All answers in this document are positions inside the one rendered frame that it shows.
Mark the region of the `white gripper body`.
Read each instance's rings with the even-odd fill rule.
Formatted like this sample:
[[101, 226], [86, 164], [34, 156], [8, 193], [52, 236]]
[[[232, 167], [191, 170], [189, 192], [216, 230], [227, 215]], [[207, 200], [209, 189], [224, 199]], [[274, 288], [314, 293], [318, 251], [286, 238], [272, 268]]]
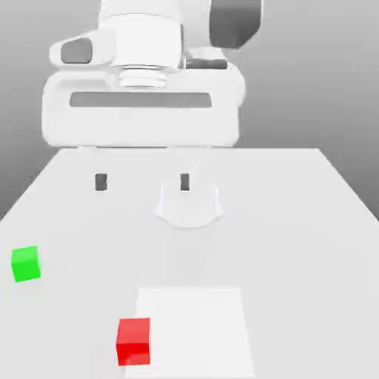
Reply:
[[231, 147], [246, 92], [233, 64], [169, 76], [165, 88], [114, 90], [103, 71], [58, 71], [42, 93], [53, 147]]

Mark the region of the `small green cube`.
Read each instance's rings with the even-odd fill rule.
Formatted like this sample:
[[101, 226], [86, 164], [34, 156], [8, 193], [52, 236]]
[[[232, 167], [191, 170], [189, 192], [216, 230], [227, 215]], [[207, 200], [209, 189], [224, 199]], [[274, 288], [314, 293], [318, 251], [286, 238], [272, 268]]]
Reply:
[[41, 267], [37, 246], [13, 249], [11, 267], [15, 282], [28, 281], [41, 277]]

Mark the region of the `small red cube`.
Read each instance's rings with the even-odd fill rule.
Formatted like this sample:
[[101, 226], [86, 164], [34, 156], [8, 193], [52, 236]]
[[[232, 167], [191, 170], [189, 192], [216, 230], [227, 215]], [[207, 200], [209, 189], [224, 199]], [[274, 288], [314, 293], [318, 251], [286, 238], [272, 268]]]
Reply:
[[116, 337], [118, 365], [149, 365], [150, 340], [149, 318], [120, 319]]

